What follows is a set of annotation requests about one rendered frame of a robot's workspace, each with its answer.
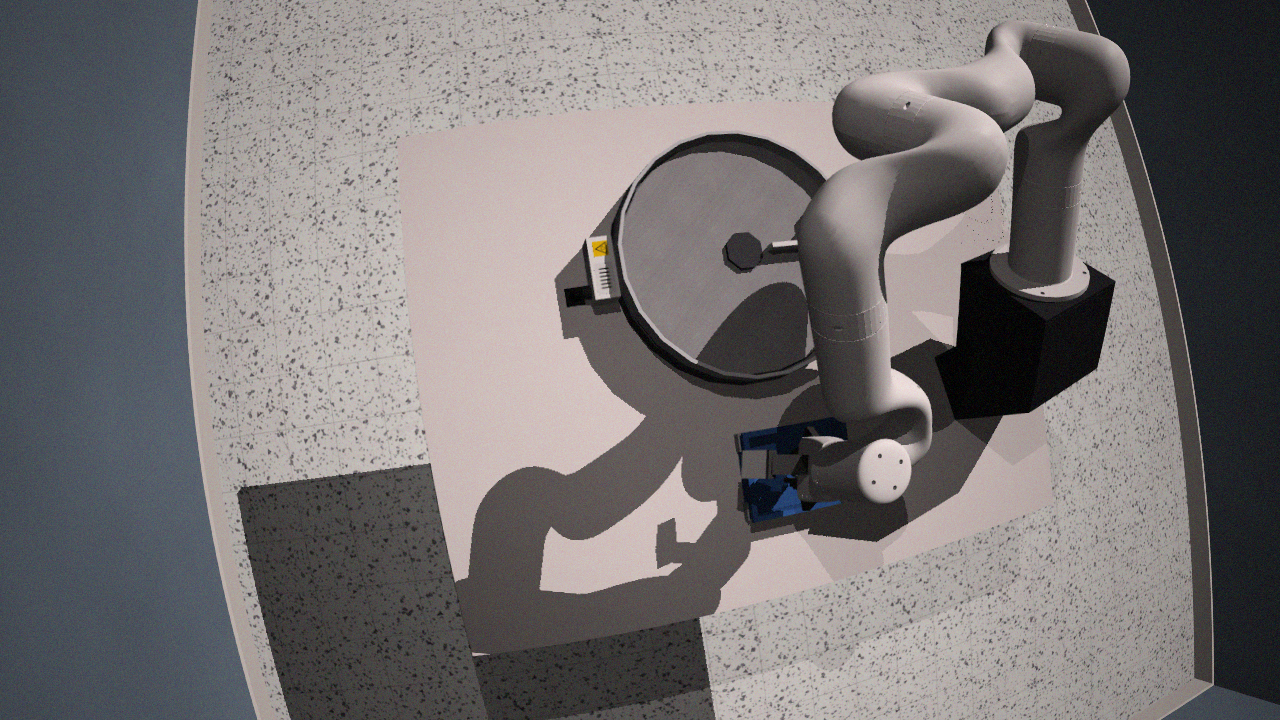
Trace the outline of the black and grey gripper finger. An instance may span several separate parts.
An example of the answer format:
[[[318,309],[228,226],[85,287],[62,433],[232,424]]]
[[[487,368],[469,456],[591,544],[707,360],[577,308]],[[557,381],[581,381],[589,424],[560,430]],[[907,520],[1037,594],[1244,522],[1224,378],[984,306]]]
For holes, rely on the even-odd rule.
[[[814,427],[805,427],[803,437],[819,436]],[[799,447],[797,447],[799,448]],[[797,448],[791,450],[791,454],[797,454]]]
[[[783,482],[790,483],[790,487],[797,489],[797,478],[785,478]],[[810,511],[817,502],[804,502],[801,501],[803,511]]]

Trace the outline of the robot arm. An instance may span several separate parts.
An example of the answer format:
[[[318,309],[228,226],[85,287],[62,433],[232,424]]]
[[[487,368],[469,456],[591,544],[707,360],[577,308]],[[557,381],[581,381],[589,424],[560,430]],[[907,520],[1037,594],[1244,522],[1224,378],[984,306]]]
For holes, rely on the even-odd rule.
[[[1007,20],[989,31],[986,56],[963,67],[886,72],[840,91],[835,135],[861,161],[813,196],[797,256],[827,410],[850,424],[890,414],[867,436],[818,451],[812,480],[820,495],[891,503],[931,447],[929,398],[891,369],[890,243],[988,199],[1009,161],[1004,132],[1034,100],[1050,102],[1062,109],[1060,119],[1024,126],[1015,138],[1010,243],[991,254],[989,272],[1025,299],[1079,297],[1091,281],[1074,255],[1085,149],[1129,86],[1114,41]]]

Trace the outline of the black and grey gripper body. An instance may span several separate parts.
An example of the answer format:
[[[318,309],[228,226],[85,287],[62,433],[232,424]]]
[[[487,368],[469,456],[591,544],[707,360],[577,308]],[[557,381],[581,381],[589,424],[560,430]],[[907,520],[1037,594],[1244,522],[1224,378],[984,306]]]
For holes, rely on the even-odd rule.
[[[803,439],[800,439],[799,448],[797,448],[797,455],[809,455],[809,459],[808,459],[808,475],[797,475],[797,498],[800,498],[801,501],[804,501],[804,502],[826,502],[826,501],[835,502],[835,501],[838,501],[838,498],[829,498],[829,496],[820,495],[818,492],[818,489],[815,488],[815,486],[813,484],[813,480],[812,480],[812,462],[813,462],[817,452],[823,446],[826,446],[826,445],[828,445],[831,442],[835,442],[835,441],[844,441],[844,439],[840,439],[837,437],[829,437],[829,436],[817,436],[817,437],[815,436],[810,436],[810,437],[803,437]]]

